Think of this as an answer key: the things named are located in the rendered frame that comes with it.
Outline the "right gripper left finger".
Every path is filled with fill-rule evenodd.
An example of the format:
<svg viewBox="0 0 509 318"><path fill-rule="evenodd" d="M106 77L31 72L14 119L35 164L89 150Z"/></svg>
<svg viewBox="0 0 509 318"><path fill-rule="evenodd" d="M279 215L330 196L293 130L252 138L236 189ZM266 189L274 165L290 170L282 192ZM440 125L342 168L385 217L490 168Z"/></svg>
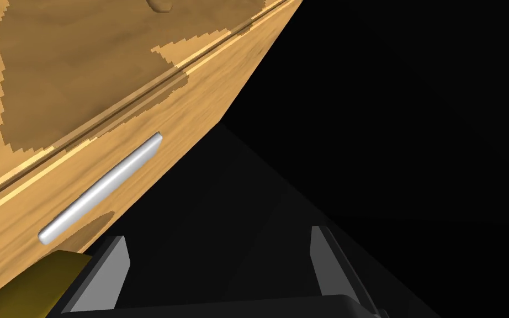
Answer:
<svg viewBox="0 0 509 318"><path fill-rule="evenodd" d="M59 314L114 309L130 265L125 237L108 237L60 298Z"/></svg>

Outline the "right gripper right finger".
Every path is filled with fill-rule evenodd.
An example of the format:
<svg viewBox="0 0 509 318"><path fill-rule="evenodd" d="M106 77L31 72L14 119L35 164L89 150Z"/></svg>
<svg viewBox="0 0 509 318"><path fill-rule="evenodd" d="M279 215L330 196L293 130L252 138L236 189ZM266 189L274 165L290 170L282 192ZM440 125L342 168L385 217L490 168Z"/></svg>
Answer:
<svg viewBox="0 0 509 318"><path fill-rule="evenodd" d="M310 257L321 295L347 296L350 318L390 318L374 304L328 227L311 228Z"/></svg>

